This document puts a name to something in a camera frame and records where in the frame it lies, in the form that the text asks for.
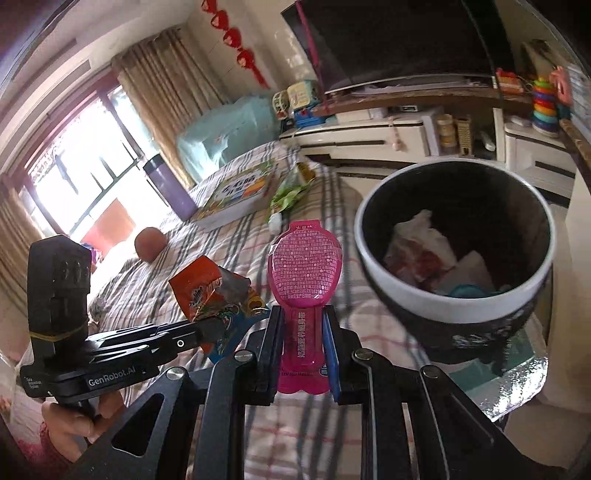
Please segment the left hand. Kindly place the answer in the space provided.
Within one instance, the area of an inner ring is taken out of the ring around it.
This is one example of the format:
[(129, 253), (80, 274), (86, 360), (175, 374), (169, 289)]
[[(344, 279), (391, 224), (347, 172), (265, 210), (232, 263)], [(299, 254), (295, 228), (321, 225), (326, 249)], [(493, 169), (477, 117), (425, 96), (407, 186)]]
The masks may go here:
[(82, 440), (94, 443), (124, 411), (125, 405), (119, 391), (99, 398), (95, 417), (69, 410), (56, 402), (45, 401), (41, 407), (51, 444), (70, 462), (77, 461), (84, 452)]

